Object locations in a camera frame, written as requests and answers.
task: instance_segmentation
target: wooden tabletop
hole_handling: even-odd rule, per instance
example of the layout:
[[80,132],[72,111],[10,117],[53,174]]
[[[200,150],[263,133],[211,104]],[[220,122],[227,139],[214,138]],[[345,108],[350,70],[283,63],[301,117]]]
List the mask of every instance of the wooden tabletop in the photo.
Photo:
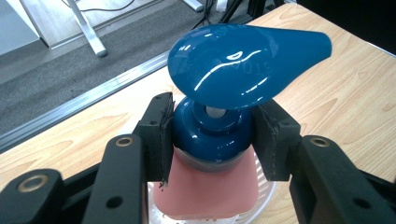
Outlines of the wooden tabletop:
[[[394,181],[396,58],[295,4],[251,25],[320,31],[330,37],[332,57],[303,73],[275,100],[302,125],[302,135],[328,137],[358,168]],[[53,168],[67,178],[96,164],[107,141],[122,127],[133,128],[150,99],[165,91],[181,95],[166,68],[1,154],[0,189],[30,170]],[[253,221],[264,222],[297,222],[289,183],[277,184]]]

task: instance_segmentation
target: screw hole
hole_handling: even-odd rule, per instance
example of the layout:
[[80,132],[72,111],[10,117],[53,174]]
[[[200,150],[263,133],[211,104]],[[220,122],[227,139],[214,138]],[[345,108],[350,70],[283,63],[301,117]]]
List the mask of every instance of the screw hole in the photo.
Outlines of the screw hole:
[[47,175],[34,175],[25,180],[23,180],[18,185],[19,192],[31,192],[43,187],[49,181],[49,177]]
[[106,207],[110,209],[114,209],[119,207],[121,204],[122,204],[122,198],[120,196],[116,196],[107,200]]
[[326,139],[319,137],[311,138],[311,143],[317,147],[328,147],[330,145],[330,143]]
[[361,208],[364,208],[364,209],[370,209],[370,208],[371,208],[371,205],[369,204],[369,202],[367,202],[367,201],[364,200],[364,199],[361,199],[361,198],[354,198],[354,199],[353,199],[353,202],[354,202],[357,206],[359,206],[359,207],[361,207]]
[[132,144],[133,141],[134,140],[130,137],[122,137],[122,138],[117,139],[116,145],[118,147],[128,147],[129,145]]

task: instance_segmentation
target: floor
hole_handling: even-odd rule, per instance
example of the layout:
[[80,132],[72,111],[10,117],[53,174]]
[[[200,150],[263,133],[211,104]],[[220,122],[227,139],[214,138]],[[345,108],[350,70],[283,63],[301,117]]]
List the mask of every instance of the floor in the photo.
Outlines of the floor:
[[[50,48],[82,35],[76,15],[66,0],[21,0],[39,35]],[[126,17],[145,7],[159,3],[155,0],[77,0],[76,5],[93,28],[106,26],[120,17]]]
[[[144,10],[136,11],[134,14],[129,15],[128,17],[121,18],[118,21],[114,21],[109,25],[101,27],[100,29],[97,29],[95,31],[99,37],[109,34],[129,23],[139,20],[140,18],[143,18],[149,14],[155,13],[156,11],[164,7],[171,6],[176,1],[177,0],[159,1],[158,3],[149,6]],[[55,49],[49,49],[43,44],[42,41],[36,41],[35,43],[32,43],[30,46],[25,47],[26,49],[29,48],[29,50],[26,51],[31,51],[31,49],[33,49],[36,52],[35,55],[24,55],[23,49],[14,50],[14,52],[10,52],[9,54],[15,54],[15,57],[18,58],[18,60],[16,60],[15,63],[4,64],[0,66],[0,74],[1,74],[0,84],[9,81],[12,78],[18,77],[24,74],[26,71],[29,71],[39,66],[40,64],[47,63],[87,43],[88,42],[85,36],[82,35],[80,37],[75,38],[73,41],[70,41],[69,43]]]

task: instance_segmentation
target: cable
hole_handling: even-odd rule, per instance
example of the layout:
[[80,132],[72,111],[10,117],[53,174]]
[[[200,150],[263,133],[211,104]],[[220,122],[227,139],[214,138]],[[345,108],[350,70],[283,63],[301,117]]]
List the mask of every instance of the cable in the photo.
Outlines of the cable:
[[215,0],[206,0],[204,16],[201,18],[200,21],[198,21],[198,23],[196,23],[194,25],[194,27],[192,27],[192,30],[197,28],[197,26],[199,26],[199,24],[202,24],[203,26],[205,26],[205,21],[208,24],[212,24],[212,22],[209,20],[209,16],[210,16],[210,10],[212,9],[213,5],[215,5]]
[[107,8],[87,8],[87,9],[82,9],[80,10],[81,12],[87,12],[87,11],[121,11],[125,8],[127,8],[128,6],[130,6],[132,3],[134,2],[134,0],[132,0],[131,2],[129,2],[125,7],[120,7],[120,8],[115,8],[115,9],[107,9]]

